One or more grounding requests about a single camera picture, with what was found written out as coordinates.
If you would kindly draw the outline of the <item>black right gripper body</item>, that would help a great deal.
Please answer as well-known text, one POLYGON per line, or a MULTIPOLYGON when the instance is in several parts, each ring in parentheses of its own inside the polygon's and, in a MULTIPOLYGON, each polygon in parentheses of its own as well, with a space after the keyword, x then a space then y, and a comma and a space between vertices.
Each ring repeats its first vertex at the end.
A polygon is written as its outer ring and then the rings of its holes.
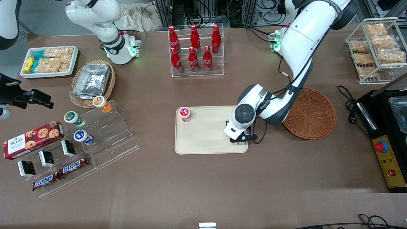
POLYGON ((0 74, 0 104, 16 107, 26 107, 26 90, 20 87, 20 80, 0 74))

